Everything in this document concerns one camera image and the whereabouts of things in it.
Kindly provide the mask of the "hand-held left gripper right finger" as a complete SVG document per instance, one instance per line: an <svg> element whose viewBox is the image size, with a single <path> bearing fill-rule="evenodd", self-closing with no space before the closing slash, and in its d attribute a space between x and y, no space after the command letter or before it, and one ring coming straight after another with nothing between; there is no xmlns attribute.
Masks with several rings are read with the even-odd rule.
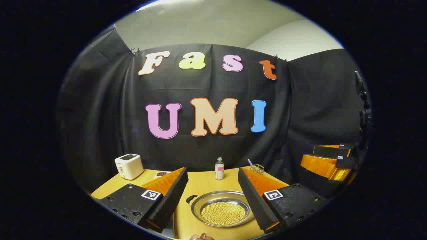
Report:
<svg viewBox="0 0 427 240"><path fill-rule="evenodd" d="M265 233L292 228L328 203L300 183L280 183L246 168L239 168L238 182L259 228Z"/></svg>

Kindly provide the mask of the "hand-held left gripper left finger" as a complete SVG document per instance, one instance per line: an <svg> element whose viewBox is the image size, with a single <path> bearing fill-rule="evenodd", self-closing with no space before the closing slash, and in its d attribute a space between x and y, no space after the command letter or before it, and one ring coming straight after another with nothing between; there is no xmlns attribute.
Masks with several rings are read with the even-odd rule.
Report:
<svg viewBox="0 0 427 240"><path fill-rule="evenodd" d="M94 197L120 218L161 232L175 213L188 174L186 167L159 178L156 173L146 169L133 180L116 175L96 189Z"/></svg>

